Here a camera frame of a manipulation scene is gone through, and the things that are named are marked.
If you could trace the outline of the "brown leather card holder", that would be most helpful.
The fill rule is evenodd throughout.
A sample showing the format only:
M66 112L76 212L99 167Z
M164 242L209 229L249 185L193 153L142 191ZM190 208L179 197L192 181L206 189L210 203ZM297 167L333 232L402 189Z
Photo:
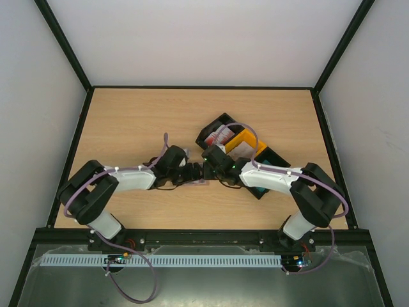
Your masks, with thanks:
M200 180L187 182L186 185L197 186L197 185L208 185L209 183L210 183L209 180L200 179Z

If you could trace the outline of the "yellow bin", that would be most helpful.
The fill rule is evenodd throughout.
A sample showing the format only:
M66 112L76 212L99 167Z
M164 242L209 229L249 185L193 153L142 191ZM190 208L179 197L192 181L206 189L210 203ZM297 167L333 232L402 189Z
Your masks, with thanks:
M258 145L256 145L256 138L253 133L248 129L244 129L225 143L224 147L226 153L234 160L237 160L239 157L250 159L255 148L257 148L255 154L257 157L264 149L267 148L267 145L260 140L258 141Z

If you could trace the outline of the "black bin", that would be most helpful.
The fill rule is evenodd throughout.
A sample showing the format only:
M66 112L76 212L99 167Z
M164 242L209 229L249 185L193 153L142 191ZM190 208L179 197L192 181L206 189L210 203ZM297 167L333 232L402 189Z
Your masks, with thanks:
M291 164L283 159L279 154L277 154L275 151L273 151L270 147L266 147L264 150L262 150L260 153L258 153L255 157L256 162L260 162L262 164L267 164L271 166L277 166L277 167L283 167L283 168L288 168L291 166ZM262 197L257 195L255 193L255 188L256 187L247 187L247 190L258 200L260 200Z
M217 141L222 145L226 145L244 130L244 128L240 125L232 125L227 127L228 124L234 122L235 120L227 113L221 114L201 130L196 138L196 144L203 150L206 150L213 144L216 135L220 132Z

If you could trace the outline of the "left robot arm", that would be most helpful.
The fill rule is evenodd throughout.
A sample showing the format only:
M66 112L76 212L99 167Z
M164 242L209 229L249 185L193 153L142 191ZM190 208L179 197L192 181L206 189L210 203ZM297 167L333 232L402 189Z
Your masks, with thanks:
M134 167L113 168L90 160L59 189L57 199L65 207L66 217L111 240L125 228L106 209L114 194L157 190L166 184L176 188L203 177L203 164L190 162L187 151L173 145L163 148L158 157Z

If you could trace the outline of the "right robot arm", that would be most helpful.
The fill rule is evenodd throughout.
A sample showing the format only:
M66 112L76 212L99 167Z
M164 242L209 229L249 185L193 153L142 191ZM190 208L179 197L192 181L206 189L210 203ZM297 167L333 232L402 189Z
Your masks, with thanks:
M219 145L203 153L204 165L220 181L240 187L260 187L291 196L298 211L279 228L277 240L288 251L295 249L309 232L327 228L331 220L348 211L343 190L317 165L303 168L269 166L254 159L231 158Z

